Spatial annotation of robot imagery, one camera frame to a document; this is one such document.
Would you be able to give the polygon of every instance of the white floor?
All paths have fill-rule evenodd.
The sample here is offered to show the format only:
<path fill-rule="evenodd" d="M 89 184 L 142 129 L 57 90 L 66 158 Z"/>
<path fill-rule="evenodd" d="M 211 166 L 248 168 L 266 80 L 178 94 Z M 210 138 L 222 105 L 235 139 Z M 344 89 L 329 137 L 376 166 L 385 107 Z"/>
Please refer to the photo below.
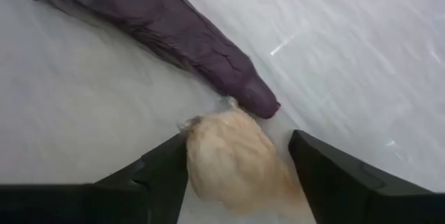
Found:
<path fill-rule="evenodd" d="M 297 127 L 445 191 L 443 0 L 189 1 L 276 92 L 282 109 L 261 124 L 287 159 Z M 213 91 L 114 30 L 31 0 L 0 8 L 0 183 L 94 182 L 218 106 Z M 189 190 L 180 223 L 273 221 L 286 222 L 234 218 Z"/>

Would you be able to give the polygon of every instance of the fluffy animal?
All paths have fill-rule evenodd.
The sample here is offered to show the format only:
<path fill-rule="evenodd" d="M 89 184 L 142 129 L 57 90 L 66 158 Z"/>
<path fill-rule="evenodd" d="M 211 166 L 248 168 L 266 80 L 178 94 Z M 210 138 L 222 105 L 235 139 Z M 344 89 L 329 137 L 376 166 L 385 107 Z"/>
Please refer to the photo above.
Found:
<path fill-rule="evenodd" d="M 235 214 L 266 207 L 292 212 L 302 191 L 261 127 L 234 99 L 231 109 L 192 119 L 187 126 L 191 185 L 203 200 Z"/>

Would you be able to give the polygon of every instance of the white surface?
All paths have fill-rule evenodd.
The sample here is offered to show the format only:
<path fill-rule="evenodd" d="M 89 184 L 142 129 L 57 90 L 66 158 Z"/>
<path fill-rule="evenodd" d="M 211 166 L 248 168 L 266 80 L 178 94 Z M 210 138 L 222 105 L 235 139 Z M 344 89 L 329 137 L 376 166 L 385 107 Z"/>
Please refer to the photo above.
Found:
<path fill-rule="evenodd" d="M 443 0 L 189 0 L 299 128 L 445 191 Z"/>
<path fill-rule="evenodd" d="M 445 191 L 443 0 L 189 1 L 277 94 L 282 110 L 264 124 L 281 152 L 298 126 Z M 119 33 L 30 0 L 0 7 L 1 183 L 93 182 L 215 106 L 206 86 Z M 199 204 L 189 191 L 181 221 L 230 219 Z"/>

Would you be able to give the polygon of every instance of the tan fur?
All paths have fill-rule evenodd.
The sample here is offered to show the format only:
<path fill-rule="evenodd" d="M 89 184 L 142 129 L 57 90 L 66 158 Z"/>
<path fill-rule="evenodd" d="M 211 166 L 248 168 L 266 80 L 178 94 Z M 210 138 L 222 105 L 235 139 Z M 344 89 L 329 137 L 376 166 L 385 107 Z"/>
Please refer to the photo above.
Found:
<path fill-rule="evenodd" d="M 301 196 L 288 168 L 260 126 L 233 108 L 195 118 L 188 131 L 188 173 L 202 199 L 237 214 L 264 207 L 292 209 Z"/>

